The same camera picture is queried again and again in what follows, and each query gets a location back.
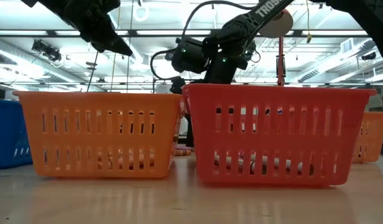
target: orange object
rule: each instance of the orange object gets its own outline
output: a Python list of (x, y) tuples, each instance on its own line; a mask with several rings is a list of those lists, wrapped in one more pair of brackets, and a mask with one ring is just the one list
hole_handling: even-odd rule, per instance
[(269, 21), (259, 33), (267, 38), (279, 38), (292, 30), (293, 18), (288, 10), (283, 9), (277, 16)]
[(190, 156), (192, 154), (191, 150), (176, 150), (175, 156)]
[[(183, 113), (182, 96), (28, 91), (15, 94), (23, 107), (38, 175), (168, 174), (176, 147), (174, 135), (178, 134)], [(134, 161), (143, 166), (134, 166)]]
[(354, 147), (353, 162), (377, 162), (383, 142), (383, 112), (365, 112)]
[[(364, 108), (376, 93), (190, 84), (183, 87), (183, 94), (190, 108), (197, 171), (203, 182), (339, 185), (348, 179)], [(219, 157), (217, 172), (215, 155)], [(241, 156), (243, 172), (239, 174)], [(257, 158), (253, 174), (252, 157)], [(230, 169), (226, 168), (228, 158)]]

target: blue basket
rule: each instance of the blue basket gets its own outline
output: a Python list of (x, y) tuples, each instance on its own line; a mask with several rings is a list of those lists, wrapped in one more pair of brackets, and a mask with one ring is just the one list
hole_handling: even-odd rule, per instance
[(22, 106), (0, 100), (0, 169), (31, 163)]

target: hanging cord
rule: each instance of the hanging cord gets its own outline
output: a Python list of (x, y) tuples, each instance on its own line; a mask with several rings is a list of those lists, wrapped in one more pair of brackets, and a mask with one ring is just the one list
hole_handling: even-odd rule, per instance
[[(239, 9), (243, 9), (243, 10), (252, 10), (254, 9), (254, 7), (247, 7), (247, 6), (242, 6), (242, 5), (239, 5), (239, 4), (236, 4), (234, 2), (229, 2), (229, 1), (218, 1), (218, 0), (215, 0), (215, 1), (206, 1), (206, 2), (203, 2), (201, 4), (199, 4), (196, 8), (194, 8), (194, 10), (192, 10), (192, 12), (190, 13), (187, 21), (186, 21), (186, 24), (185, 24), (185, 27), (183, 28), (183, 32), (182, 32), (182, 38), (183, 39), (186, 35), (186, 30), (187, 30), (187, 27), (189, 26), (189, 23), (190, 21), (192, 20), (194, 14), (203, 6), (207, 6), (207, 5), (212, 5), (212, 4), (224, 4), (224, 5), (228, 5), (228, 6), (233, 6), (233, 7), (237, 7)], [(177, 78), (178, 76), (176, 77), (170, 77), (170, 78), (162, 78), (160, 76), (158, 76), (154, 70), (154, 67), (153, 67), (153, 61), (154, 61), (154, 58), (156, 58), (156, 56), (160, 55), (160, 54), (166, 54), (166, 53), (170, 53), (170, 52), (174, 52), (176, 50), (176, 48), (174, 49), (168, 49), (168, 50), (162, 50), (160, 52), (157, 52), (155, 54), (153, 54), (151, 60), (150, 60), (150, 69), (153, 73), (153, 75), (158, 78), (159, 80), (173, 80), (174, 78)]]
[[(42, 52), (40, 52), (40, 53), (34, 58), (34, 60), (31, 62), (30, 65), (34, 64), (34, 62), (35, 62), (35, 61), (37, 60), (37, 58), (41, 55), (41, 53), (42, 53)], [(14, 82), (16, 82), (16, 80), (19, 78), (19, 76), (20, 76), (20, 75), (18, 75), (18, 76), (11, 82), (11, 84), (9, 84), (9, 87), (11, 87), (11, 85), (12, 85)]]
[[(116, 33), (118, 34), (118, 29), (119, 29), (119, 20), (121, 18), (121, 7), (118, 9), (118, 18), (117, 18), (117, 29)], [(113, 61), (113, 73), (111, 74), (111, 85), (110, 85), (110, 92), (113, 91), (113, 81), (114, 81), (114, 71), (116, 69), (116, 59), (117, 59), (117, 53), (114, 53), (114, 61)]]
[(310, 11), (309, 11), (309, 3), (308, 3), (308, 0), (306, 0), (306, 9), (307, 9), (307, 12), (308, 12), (308, 37), (307, 37), (307, 40), (306, 40), (306, 43), (310, 43), (311, 41), (311, 34), (310, 34)]
[(90, 90), (90, 86), (91, 86), (91, 82), (92, 82), (92, 77), (93, 77), (93, 74), (95, 72), (96, 62), (98, 61), (98, 55), (99, 55), (99, 52), (96, 52), (95, 62), (93, 64), (91, 78), (90, 78), (90, 82), (88, 83), (88, 88), (86, 89), (86, 92), (89, 92), (89, 90)]

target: table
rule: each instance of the table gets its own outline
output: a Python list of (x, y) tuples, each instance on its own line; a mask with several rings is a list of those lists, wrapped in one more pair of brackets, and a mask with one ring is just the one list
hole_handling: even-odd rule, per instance
[(0, 223), (383, 223), (383, 156), (325, 189), (208, 187), (193, 156), (159, 180), (56, 179), (0, 170)]

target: red pole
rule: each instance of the red pole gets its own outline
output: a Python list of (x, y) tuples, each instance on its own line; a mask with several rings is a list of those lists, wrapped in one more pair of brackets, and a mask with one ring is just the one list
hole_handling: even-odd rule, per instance
[(279, 56), (277, 57), (277, 85), (284, 86), (284, 72), (283, 72), (283, 46), (284, 46), (284, 37), (279, 38)]

